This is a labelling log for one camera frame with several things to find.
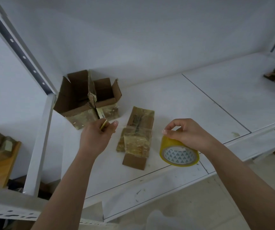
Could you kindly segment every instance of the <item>tape roll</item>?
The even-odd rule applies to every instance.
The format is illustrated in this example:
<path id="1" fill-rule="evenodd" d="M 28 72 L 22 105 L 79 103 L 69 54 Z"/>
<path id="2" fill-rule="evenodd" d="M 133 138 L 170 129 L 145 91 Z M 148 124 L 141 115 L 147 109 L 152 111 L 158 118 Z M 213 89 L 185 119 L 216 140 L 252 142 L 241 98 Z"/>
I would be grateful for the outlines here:
<path id="1" fill-rule="evenodd" d="M 192 166 L 199 161 L 197 150 L 187 147 L 178 140 L 169 139 L 166 136 L 162 137 L 160 157 L 166 163 L 179 167 Z"/>

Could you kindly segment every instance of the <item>person's right hand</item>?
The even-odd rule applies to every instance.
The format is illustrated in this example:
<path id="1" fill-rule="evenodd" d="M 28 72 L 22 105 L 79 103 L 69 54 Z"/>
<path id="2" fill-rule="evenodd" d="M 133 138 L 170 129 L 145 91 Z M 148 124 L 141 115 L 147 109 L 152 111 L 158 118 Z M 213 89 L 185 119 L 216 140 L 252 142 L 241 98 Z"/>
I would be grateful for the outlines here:
<path id="1" fill-rule="evenodd" d="M 181 126 L 177 131 L 172 129 Z M 204 130 L 198 123 L 192 119 L 174 119 L 162 131 L 170 139 L 181 141 L 186 146 L 205 152 L 221 143 Z"/>

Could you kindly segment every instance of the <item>tiled floor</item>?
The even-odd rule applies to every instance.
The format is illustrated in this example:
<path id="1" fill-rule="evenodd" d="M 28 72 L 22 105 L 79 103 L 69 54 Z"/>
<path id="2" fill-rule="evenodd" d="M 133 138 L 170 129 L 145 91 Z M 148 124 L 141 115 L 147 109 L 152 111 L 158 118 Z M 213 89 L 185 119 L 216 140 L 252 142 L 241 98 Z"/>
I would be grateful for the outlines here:
<path id="1" fill-rule="evenodd" d="M 251 161 L 249 166 L 275 189 L 275 155 L 269 155 L 258 163 Z M 119 218 L 119 224 L 144 224 L 149 213 L 155 209 L 162 211 L 165 216 L 189 217 L 204 229 L 249 229 L 217 175 L 124 215 Z"/>

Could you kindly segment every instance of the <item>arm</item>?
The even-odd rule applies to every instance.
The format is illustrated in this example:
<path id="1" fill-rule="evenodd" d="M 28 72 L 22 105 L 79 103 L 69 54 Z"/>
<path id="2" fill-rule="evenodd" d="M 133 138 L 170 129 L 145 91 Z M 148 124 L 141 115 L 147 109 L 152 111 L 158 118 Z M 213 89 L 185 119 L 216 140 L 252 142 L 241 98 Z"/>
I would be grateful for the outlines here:
<path id="1" fill-rule="evenodd" d="M 109 143 L 118 125 L 115 121 L 99 128 L 105 119 L 86 126 L 81 134 L 79 151 L 38 217 L 32 230 L 78 229 L 86 189 L 93 163 Z"/>
<path id="2" fill-rule="evenodd" d="M 176 119 L 163 134 L 202 152 L 251 229 L 275 229 L 275 190 L 192 119 Z"/>

